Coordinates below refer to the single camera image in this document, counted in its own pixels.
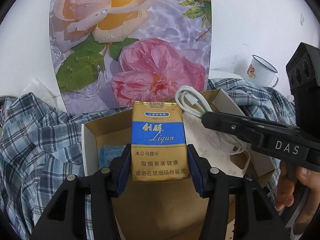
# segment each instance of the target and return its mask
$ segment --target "mug rim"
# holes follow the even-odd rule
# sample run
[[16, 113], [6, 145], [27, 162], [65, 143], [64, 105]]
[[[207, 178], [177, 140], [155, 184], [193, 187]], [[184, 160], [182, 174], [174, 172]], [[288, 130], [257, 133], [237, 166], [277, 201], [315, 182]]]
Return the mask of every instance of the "mug rim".
[[[259, 57], [257, 55], [252, 55], [252, 57], [257, 60], [260, 64], [262, 64], [263, 66], [265, 66], [267, 69], [271, 70], [274, 73], [278, 73], [278, 71], [276, 70], [276, 68], [271, 65], [268, 61], [266, 61], [265, 59], [263, 59], [262, 57]], [[259, 59], [262, 59], [263, 61], [265, 61], [266, 63], [269, 64], [270, 67], [266, 66], [265, 64], [263, 64]]]

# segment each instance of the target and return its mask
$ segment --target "human hand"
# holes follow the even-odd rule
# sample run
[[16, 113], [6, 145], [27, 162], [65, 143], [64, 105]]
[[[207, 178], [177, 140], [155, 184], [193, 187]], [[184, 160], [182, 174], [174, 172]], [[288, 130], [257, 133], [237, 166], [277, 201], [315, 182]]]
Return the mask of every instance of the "human hand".
[[[295, 184], [287, 178], [287, 167], [285, 162], [280, 162], [280, 177], [278, 181], [276, 208], [278, 211], [285, 206], [290, 207], [294, 202], [293, 191]], [[308, 200], [297, 217], [293, 226], [296, 235], [302, 234], [310, 224], [320, 203], [320, 173], [306, 168], [296, 168], [297, 179], [310, 188]]]

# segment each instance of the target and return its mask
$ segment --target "floral poster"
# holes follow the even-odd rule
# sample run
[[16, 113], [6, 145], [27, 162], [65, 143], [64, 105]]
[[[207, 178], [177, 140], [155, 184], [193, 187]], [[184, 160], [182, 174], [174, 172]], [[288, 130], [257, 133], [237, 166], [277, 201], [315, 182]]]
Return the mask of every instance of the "floral poster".
[[69, 113], [206, 89], [211, 0], [51, 0], [53, 66]]

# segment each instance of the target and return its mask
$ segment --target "blue label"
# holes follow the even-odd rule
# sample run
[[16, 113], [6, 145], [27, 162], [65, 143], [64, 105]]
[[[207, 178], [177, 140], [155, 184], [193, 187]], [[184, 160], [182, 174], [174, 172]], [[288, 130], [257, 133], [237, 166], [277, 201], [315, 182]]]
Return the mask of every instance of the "blue label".
[[151, 112], [145, 112], [145, 116], [169, 116], [169, 113], [151, 113]]
[[132, 144], [174, 145], [185, 144], [182, 122], [149, 123], [132, 122]]

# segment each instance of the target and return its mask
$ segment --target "mug handle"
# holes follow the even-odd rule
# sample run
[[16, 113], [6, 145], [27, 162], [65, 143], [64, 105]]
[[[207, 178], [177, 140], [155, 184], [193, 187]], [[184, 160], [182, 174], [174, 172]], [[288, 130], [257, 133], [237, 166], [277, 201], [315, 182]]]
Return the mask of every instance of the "mug handle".
[[276, 81], [276, 83], [273, 85], [273, 86], [271, 86], [272, 88], [274, 88], [277, 84], [278, 84], [278, 82], [279, 82], [279, 78], [275, 75], [275, 77], [277, 78], [277, 81]]

